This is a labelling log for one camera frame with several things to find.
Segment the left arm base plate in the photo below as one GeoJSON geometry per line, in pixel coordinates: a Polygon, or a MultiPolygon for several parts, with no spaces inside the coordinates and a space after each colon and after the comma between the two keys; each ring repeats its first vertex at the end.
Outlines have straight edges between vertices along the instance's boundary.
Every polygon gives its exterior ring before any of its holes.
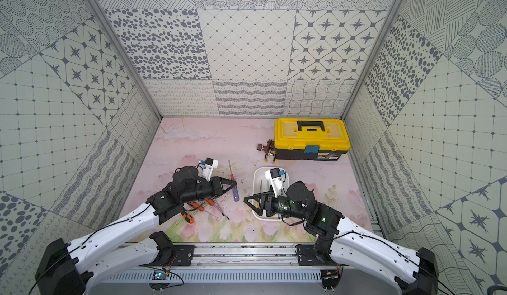
{"type": "Polygon", "coordinates": [[[166,246],[157,248],[158,253],[153,262],[149,265],[156,265],[161,267],[170,266],[183,266],[191,265],[194,257],[195,246],[191,244],[166,246]]]}

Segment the white plastic storage box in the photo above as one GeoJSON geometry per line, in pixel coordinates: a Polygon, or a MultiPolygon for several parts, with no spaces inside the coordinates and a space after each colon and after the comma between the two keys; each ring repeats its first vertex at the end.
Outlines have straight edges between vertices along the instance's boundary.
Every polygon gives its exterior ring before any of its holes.
{"type": "MultiPolygon", "coordinates": [[[[252,195],[255,194],[255,193],[260,193],[259,186],[260,186],[261,180],[263,180],[263,189],[262,189],[263,192],[271,192],[271,193],[273,193],[273,190],[269,187],[268,182],[267,182],[267,180],[265,178],[265,172],[268,171],[271,168],[278,168],[278,167],[261,167],[261,168],[258,168],[255,171],[254,177],[253,177],[252,195]]],[[[284,183],[284,192],[283,192],[282,196],[286,196],[286,190],[290,186],[289,176],[288,176],[287,171],[285,169],[284,169],[284,171],[286,172],[286,176],[285,176],[285,183],[284,183]]],[[[271,222],[281,222],[282,221],[282,219],[281,219],[281,217],[279,215],[274,215],[272,217],[267,217],[265,215],[265,211],[264,211],[264,214],[261,217],[256,217],[256,218],[259,219],[260,221],[271,221],[271,222]]]]}

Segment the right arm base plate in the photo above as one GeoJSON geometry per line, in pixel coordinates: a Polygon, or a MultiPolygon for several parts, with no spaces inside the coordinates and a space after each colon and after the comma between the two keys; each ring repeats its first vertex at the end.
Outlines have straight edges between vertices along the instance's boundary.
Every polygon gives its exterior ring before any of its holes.
{"type": "Polygon", "coordinates": [[[299,266],[337,266],[344,263],[331,259],[331,242],[316,242],[315,244],[297,244],[294,247],[299,266]]]}

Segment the green black handle screwdriver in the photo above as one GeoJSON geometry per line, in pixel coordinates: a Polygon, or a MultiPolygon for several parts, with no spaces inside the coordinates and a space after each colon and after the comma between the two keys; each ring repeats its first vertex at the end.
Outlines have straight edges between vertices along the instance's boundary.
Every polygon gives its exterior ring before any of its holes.
{"type": "Polygon", "coordinates": [[[215,208],[219,211],[219,213],[220,213],[220,214],[221,214],[224,218],[226,218],[227,220],[229,220],[230,218],[229,218],[229,217],[228,217],[228,216],[224,213],[224,211],[221,209],[221,207],[220,207],[220,205],[219,205],[218,201],[217,201],[216,199],[213,199],[213,201],[215,202],[215,206],[213,206],[213,207],[215,207],[215,208]]]}

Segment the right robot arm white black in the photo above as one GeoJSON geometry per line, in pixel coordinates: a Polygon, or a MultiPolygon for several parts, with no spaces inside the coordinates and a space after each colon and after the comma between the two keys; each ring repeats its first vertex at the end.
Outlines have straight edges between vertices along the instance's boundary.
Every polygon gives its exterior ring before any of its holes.
{"type": "Polygon", "coordinates": [[[259,216],[294,218],[316,237],[314,255],[320,262],[348,265],[392,285],[398,294],[437,294],[435,254],[390,242],[363,229],[334,208],[316,200],[306,185],[295,182],[286,195],[272,192],[245,197],[259,216]]]}

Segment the large orange black screwdriver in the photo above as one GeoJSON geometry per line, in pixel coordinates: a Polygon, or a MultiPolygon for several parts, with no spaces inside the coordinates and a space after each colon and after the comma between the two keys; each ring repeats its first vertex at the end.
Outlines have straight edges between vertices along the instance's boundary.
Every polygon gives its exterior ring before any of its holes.
{"type": "Polygon", "coordinates": [[[212,200],[212,199],[205,199],[205,201],[210,205],[210,206],[215,206],[215,202],[212,200]]]}

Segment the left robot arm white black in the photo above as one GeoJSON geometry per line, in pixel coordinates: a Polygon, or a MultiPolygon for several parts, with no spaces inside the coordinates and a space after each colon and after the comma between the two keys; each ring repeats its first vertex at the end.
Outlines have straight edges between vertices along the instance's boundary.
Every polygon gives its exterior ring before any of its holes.
{"type": "Polygon", "coordinates": [[[41,294],[84,294],[105,279],[144,265],[176,262],[178,249],[164,232],[154,232],[133,246],[124,243],[183,213],[191,202],[216,199],[236,186],[235,180],[206,174],[200,168],[177,169],[161,191],[122,218],[82,238],[59,238],[46,246],[34,275],[41,294]]]}

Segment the blue transparent handle screwdriver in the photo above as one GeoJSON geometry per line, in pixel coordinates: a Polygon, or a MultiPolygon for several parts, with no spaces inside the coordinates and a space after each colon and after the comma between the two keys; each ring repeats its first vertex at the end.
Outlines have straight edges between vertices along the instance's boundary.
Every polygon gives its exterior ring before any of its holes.
{"type": "MultiPolygon", "coordinates": [[[[231,165],[231,162],[230,162],[230,161],[228,162],[228,165],[229,165],[229,170],[230,170],[230,177],[231,177],[231,180],[236,180],[236,179],[235,179],[235,177],[234,177],[234,173],[233,173],[233,171],[232,171],[232,165],[231,165]]],[[[239,196],[239,192],[238,192],[237,185],[235,185],[235,186],[232,188],[232,194],[233,194],[234,201],[235,201],[235,202],[239,202],[239,201],[240,201],[240,196],[239,196]]]]}

